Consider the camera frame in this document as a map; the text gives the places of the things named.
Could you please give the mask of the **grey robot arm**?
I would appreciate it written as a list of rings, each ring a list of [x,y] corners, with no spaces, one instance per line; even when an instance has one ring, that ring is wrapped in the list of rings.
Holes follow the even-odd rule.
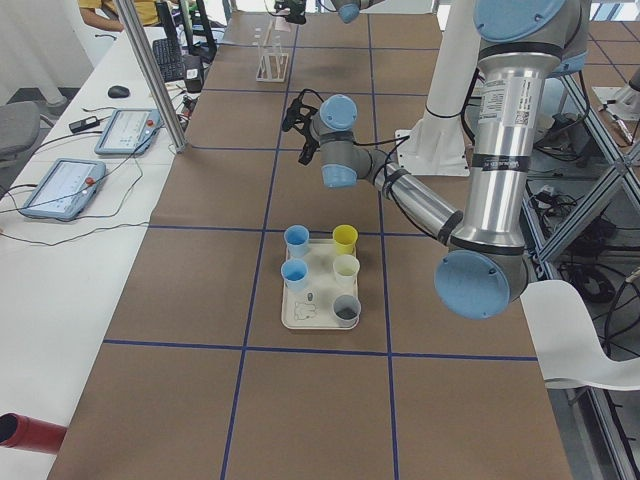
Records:
[[[369,181],[448,247],[434,284],[463,317],[501,313],[528,283],[519,215],[545,81],[586,58],[586,1],[456,1],[423,116],[396,152],[356,144],[354,102],[294,100],[282,122],[305,139],[299,160],[322,161],[329,188]]]
[[[345,23],[354,21],[362,10],[381,3],[382,0],[337,0],[331,1],[330,11],[336,11]],[[275,1],[274,9],[277,14],[284,13],[284,20],[291,24],[304,25],[306,23],[306,2],[297,0]]]

